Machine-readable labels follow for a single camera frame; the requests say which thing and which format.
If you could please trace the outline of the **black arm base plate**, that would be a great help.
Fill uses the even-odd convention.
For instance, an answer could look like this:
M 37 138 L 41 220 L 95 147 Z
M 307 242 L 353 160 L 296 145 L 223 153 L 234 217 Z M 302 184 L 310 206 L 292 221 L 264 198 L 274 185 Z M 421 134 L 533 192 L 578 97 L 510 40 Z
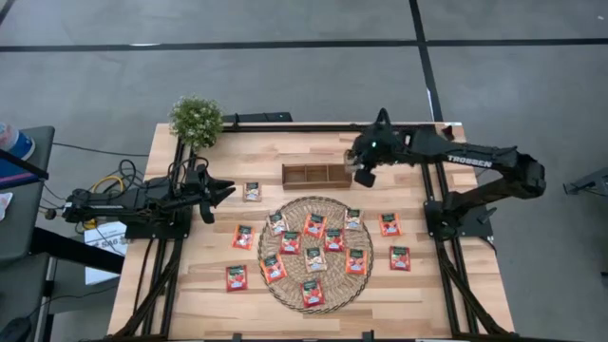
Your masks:
M 496 211 L 496 208 L 480 206 L 465 213 L 452 213 L 444 209 L 440 201 L 424 203 L 428 234 L 440 241 L 460 237 L 492 237 L 490 217 Z
M 145 209 L 120 222 L 126 225 L 128 239 L 181 239 L 189 236 L 191 220 L 192 208 L 184 207 L 166 213 Z

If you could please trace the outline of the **black rounded object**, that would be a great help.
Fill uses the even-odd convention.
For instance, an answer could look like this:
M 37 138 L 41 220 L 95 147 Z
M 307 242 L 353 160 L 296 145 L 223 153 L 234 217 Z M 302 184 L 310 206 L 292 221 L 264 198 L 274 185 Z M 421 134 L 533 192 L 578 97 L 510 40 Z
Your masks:
M 26 342 L 30 332 L 30 320 L 26 317 L 16 317 L 0 331 L 0 342 Z

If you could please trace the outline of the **white printed paper sheet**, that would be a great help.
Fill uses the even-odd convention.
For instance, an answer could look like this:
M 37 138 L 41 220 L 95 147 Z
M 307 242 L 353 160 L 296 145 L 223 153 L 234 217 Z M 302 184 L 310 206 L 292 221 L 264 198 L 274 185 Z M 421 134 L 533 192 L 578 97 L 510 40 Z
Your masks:
M 84 232 L 85 244 L 124 257 L 129 244 L 125 231 L 126 226 L 119 221 L 104 223 Z

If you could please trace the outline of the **grey cabinet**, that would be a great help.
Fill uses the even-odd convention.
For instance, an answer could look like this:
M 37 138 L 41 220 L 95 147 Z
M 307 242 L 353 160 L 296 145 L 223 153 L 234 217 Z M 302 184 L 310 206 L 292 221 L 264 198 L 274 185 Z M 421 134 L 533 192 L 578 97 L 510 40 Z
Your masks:
M 36 341 L 48 265 L 46 254 L 25 256 L 0 265 L 0 331 L 14 318 L 25 317 L 31 325 L 25 341 Z

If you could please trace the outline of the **round woven straw placemat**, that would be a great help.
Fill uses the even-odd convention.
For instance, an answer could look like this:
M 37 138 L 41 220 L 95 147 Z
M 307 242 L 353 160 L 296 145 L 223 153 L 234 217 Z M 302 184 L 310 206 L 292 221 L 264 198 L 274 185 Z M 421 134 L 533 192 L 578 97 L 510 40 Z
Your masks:
M 337 311 L 353 302 L 365 290 L 373 268 L 374 254 L 371 234 L 365 223 L 360 231 L 345 230 L 345 210 L 350 206 L 326 197 L 304 197 L 294 199 L 282 207 L 271 211 L 266 217 L 265 226 L 259 234 L 257 258 L 262 280 L 272 296 L 285 307 L 303 314 L 328 314 Z M 268 217 L 280 212 L 289 224 L 288 232 L 301 234 L 299 255 L 282 255 L 279 252 L 281 237 L 273 237 L 268 225 Z M 306 217 L 315 213 L 327 218 L 327 225 L 321 238 L 307 236 L 303 233 Z M 324 250 L 325 232 L 328 229 L 344 231 L 344 251 L 326 252 Z M 307 248 L 319 247 L 324 251 L 327 270 L 308 273 L 305 266 L 305 251 Z M 346 251 L 349 248 L 366 250 L 368 252 L 368 270 L 365 275 L 351 275 L 345 272 Z M 288 276 L 272 283 L 267 283 L 261 271 L 260 261 L 279 254 L 284 263 Z M 321 282 L 325 303 L 305 308 L 303 306 L 300 284 L 307 280 L 318 278 Z

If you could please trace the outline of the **black beam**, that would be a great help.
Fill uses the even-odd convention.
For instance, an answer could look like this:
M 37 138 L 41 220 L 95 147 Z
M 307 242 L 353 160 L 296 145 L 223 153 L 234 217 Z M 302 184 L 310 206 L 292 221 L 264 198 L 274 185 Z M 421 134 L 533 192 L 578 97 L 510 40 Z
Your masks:
M 29 251 L 33 255 L 46 253 L 114 274 L 120 274 L 124 266 L 123 256 L 38 227 L 33 230 Z

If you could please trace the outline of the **blue flat box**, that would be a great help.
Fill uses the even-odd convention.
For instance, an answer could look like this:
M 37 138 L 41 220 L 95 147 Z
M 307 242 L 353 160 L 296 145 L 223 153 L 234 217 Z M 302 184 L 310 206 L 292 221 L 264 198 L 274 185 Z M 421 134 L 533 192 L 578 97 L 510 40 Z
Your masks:
M 10 161 L 0 159 L 0 190 L 37 182 L 40 178 Z

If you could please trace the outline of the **small potted green plant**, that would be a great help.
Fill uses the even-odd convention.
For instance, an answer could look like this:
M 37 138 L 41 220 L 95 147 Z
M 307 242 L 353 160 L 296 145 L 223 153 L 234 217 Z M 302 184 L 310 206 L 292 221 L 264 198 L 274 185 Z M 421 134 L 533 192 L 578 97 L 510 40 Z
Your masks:
M 222 115 L 214 100 L 180 97 L 168 113 L 171 134 L 195 150 L 212 147 L 223 130 Z

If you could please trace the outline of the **grey side table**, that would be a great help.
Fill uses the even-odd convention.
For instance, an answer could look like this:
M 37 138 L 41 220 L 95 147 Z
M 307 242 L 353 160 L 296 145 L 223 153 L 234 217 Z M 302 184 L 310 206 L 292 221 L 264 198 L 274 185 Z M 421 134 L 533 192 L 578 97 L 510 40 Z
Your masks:
M 38 126 L 23 129 L 23 132 L 35 141 L 35 149 L 28 162 L 47 171 L 55 128 Z M 0 221 L 0 267 L 29 252 L 42 191 L 41 181 L 7 189 L 13 197 L 5 218 Z

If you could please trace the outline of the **grey metal stand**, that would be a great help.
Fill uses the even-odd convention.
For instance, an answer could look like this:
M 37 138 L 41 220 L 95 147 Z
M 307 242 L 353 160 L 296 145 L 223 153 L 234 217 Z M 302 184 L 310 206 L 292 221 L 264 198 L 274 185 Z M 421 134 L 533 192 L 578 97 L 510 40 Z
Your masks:
M 566 182 L 563 185 L 566 195 L 577 195 L 587 192 L 603 198 L 608 198 L 608 167 L 603 167 L 578 180 Z

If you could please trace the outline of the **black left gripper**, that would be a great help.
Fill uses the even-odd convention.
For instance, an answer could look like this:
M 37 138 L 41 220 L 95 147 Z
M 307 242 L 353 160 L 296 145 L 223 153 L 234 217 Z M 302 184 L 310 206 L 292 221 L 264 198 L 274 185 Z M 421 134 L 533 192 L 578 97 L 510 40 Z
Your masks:
M 215 216 L 211 212 L 211 207 L 217 207 L 230 197 L 236 191 L 235 188 L 231 188 L 234 185 L 232 180 L 220 180 L 209 176 L 207 166 L 200 164 L 195 169 L 186 171 L 182 193 L 187 205 L 199 207 L 203 222 L 212 224 L 215 222 Z

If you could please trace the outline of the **black rod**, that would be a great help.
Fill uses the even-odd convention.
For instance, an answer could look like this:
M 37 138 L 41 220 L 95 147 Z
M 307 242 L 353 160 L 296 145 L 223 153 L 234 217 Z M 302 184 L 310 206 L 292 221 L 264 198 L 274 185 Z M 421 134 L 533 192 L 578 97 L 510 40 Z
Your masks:
M 4 159 L 6 161 L 9 161 L 10 163 L 12 163 L 14 165 L 19 166 L 22 169 L 29 171 L 30 173 L 36 175 L 39 179 L 43 179 L 43 180 L 48 179 L 47 171 L 45 171 L 27 161 L 23 161 L 22 159 L 17 158 L 16 156 L 13 156 L 10 152 L 0 149 L 0 158 Z

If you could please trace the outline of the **blue and white bottle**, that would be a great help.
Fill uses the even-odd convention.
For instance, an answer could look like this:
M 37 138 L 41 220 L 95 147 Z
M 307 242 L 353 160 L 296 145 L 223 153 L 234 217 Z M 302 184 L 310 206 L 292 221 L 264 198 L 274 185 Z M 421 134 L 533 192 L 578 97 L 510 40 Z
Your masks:
M 33 154 L 35 147 L 33 138 L 8 123 L 0 122 L 0 149 L 26 161 Z

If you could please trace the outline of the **brown wooden compartment box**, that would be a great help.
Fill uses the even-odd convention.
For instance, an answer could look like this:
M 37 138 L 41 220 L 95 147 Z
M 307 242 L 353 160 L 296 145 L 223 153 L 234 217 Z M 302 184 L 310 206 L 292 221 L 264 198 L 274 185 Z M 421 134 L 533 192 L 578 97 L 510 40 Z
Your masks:
M 350 188 L 352 174 L 344 164 L 282 164 L 284 190 Z

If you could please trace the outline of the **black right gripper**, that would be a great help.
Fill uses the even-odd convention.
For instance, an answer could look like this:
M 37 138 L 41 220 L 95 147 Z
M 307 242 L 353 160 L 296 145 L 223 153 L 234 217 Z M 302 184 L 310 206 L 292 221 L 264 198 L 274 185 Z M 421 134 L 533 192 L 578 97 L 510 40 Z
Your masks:
M 406 138 L 404 132 L 392 130 L 387 125 L 366 128 L 347 150 L 348 157 L 356 157 L 357 163 L 350 165 L 354 181 L 371 188 L 376 179 L 372 170 L 376 166 L 405 163 L 408 157 Z

